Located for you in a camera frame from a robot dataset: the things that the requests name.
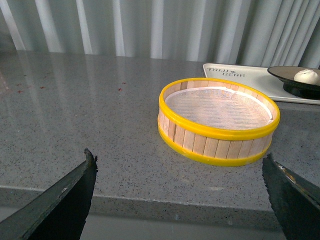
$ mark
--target white tray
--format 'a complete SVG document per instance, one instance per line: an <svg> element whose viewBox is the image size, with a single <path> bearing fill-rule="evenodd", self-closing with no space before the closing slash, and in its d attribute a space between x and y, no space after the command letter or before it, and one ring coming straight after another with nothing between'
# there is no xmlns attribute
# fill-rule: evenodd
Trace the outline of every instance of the white tray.
<svg viewBox="0 0 320 240"><path fill-rule="evenodd" d="M266 67L206 63L203 65L203 70L207 78L247 85L274 101L320 105L320 100L301 98L286 92L283 89L283 82L269 74Z"/></svg>

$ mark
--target white mesh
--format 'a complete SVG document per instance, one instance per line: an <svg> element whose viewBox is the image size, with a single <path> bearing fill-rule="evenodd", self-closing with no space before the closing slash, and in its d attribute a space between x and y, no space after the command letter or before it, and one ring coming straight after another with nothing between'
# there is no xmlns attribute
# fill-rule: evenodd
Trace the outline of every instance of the white mesh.
<svg viewBox="0 0 320 240"><path fill-rule="evenodd" d="M180 116L219 129L255 129L273 121L262 102L226 87L189 88L169 95L165 102Z"/></svg>

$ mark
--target white curtain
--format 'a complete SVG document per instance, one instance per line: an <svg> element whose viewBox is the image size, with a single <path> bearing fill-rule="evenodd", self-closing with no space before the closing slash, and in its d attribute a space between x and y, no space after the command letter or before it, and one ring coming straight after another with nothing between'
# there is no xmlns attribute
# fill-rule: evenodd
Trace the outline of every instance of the white curtain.
<svg viewBox="0 0 320 240"><path fill-rule="evenodd" d="M320 0L0 0L0 8L1 49L320 65Z"/></svg>

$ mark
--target gray countertop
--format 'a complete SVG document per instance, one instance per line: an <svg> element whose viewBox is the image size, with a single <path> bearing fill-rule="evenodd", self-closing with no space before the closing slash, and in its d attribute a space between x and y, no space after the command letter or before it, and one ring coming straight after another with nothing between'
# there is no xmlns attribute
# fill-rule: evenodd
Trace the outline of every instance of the gray countertop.
<svg viewBox="0 0 320 240"><path fill-rule="evenodd" d="M23 206L98 155L91 210L113 216L279 229L262 161L218 167L172 150L157 128L162 88L203 63L0 53L0 205ZM277 102L276 161L320 186L320 107Z"/></svg>

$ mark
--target black bowl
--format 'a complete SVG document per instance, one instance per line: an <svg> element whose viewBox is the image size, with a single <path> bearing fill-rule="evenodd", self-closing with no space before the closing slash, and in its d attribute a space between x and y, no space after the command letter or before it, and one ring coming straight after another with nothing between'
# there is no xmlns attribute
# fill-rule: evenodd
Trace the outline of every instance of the black bowl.
<svg viewBox="0 0 320 240"><path fill-rule="evenodd" d="M305 69L313 70L320 76L319 69L299 66L272 66L267 71L283 82L283 89L286 92L304 99L320 100L319 85L294 81L295 75Z"/></svg>

